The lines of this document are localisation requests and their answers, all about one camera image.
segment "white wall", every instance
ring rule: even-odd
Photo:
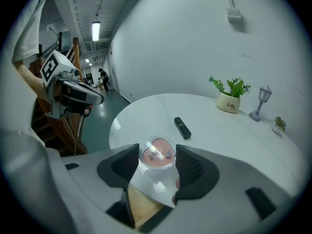
[[[284,118],[287,135],[310,157],[309,37],[284,0],[234,3],[238,25],[227,21],[228,0],[132,0],[111,45],[120,92],[130,101],[161,93],[216,98],[210,76],[226,87],[240,76],[252,85],[241,100],[249,112],[268,83],[273,95],[261,115]]]
[[[86,72],[84,68],[81,69],[81,73],[82,73],[82,78],[86,78]]]
[[[60,16],[54,0],[45,0],[40,19],[40,30],[45,29],[47,25],[61,19],[62,17]]]
[[[46,31],[46,29],[42,29],[39,31],[39,44],[42,45],[43,52],[52,44],[57,43],[57,41],[58,36],[53,31]]]
[[[37,55],[32,55],[23,60],[23,63],[26,67],[30,68],[30,64],[37,59]]]
[[[105,59],[104,59],[104,71],[107,73],[107,75],[110,78],[110,83],[111,86],[116,90],[116,84],[115,84],[115,77],[113,75],[112,67],[111,67],[111,62],[110,62],[110,51],[106,52],[105,54]]]
[[[86,74],[90,74],[91,73],[91,68],[90,67],[84,68],[84,71],[85,71]]]

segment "table top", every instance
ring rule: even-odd
[[[215,100],[187,94],[162,94],[135,101],[115,118],[109,136],[110,148],[139,143],[161,134],[174,145],[204,149],[249,163],[290,196],[297,195],[309,175],[309,165],[298,147],[284,134],[275,134],[271,125],[256,122],[242,105],[238,114],[219,110]],[[192,133],[184,140],[174,124],[180,117]],[[143,194],[174,207],[175,167],[151,171],[139,161],[131,179]]]

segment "green leaves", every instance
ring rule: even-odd
[[[227,80],[228,86],[230,87],[230,92],[224,92],[224,86],[221,80],[215,80],[213,77],[209,78],[216,88],[226,95],[239,98],[241,95],[248,93],[251,89],[251,85],[244,85],[244,81],[241,78],[232,79],[232,81]]]
[[[282,131],[285,132],[285,130],[286,130],[286,123],[285,123],[285,121],[283,121],[281,117],[276,117],[276,119],[274,121],[276,122],[276,124],[278,126],[280,126]]]
[[[213,77],[210,77],[209,81],[215,85],[215,87],[219,90],[219,92],[223,93],[224,86],[221,80],[215,80]]]

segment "white plant pot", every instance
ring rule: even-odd
[[[218,109],[237,114],[239,111],[240,98],[235,98],[221,93],[215,102]]]
[[[282,131],[282,128],[274,122],[274,124],[272,125],[272,130],[276,134],[279,134]]]

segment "fluorescent light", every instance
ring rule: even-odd
[[[92,23],[92,40],[93,41],[98,41],[98,36],[99,36],[99,21],[94,21]]]

